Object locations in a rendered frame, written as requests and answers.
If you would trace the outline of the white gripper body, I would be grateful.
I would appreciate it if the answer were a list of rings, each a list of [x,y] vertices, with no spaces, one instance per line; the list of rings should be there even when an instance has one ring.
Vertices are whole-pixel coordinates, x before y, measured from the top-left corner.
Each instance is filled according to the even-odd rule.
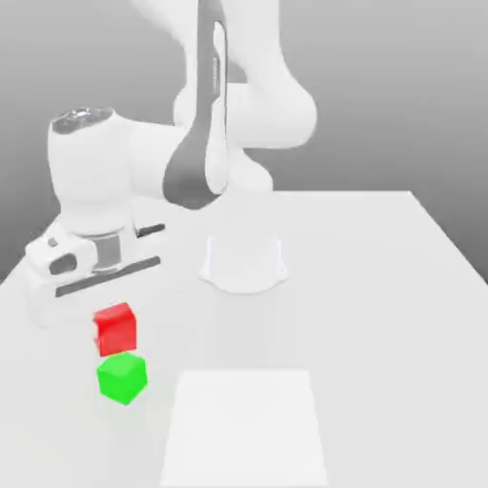
[[[33,324],[39,328],[49,328],[51,319],[48,318],[49,308],[58,302],[62,296],[71,295],[82,290],[99,286],[103,283],[115,281],[127,275],[149,270],[161,264],[159,255],[143,259],[120,270],[90,274],[76,279],[63,278],[61,281],[52,277],[45,278],[34,270],[31,264],[26,264],[25,268],[25,296],[26,310]]]

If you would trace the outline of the small green cube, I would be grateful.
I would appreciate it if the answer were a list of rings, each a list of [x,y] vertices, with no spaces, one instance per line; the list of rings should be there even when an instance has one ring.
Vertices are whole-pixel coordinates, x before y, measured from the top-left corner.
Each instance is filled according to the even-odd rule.
[[[109,356],[96,370],[100,394],[129,405],[148,383],[146,361],[129,352]]]

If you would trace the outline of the small red cube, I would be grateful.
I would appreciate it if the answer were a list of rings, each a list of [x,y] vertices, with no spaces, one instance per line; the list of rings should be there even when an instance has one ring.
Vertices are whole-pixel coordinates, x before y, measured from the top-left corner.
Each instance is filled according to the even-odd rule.
[[[101,357],[136,349],[136,318],[126,302],[94,313],[95,344]]]

